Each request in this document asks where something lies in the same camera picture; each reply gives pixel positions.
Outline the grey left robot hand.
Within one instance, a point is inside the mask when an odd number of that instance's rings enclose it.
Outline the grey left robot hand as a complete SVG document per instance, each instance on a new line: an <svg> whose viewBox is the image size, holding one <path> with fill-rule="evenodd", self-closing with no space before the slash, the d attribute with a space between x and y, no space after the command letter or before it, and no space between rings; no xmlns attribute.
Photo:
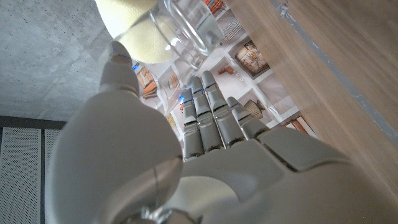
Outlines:
<svg viewBox="0 0 398 224"><path fill-rule="evenodd" d="M99 92L65 125L45 181L51 223L396 223L397 206L341 152L266 128L235 103L229 148L183 159L138 98L126 48L104 52Z"/></svg>

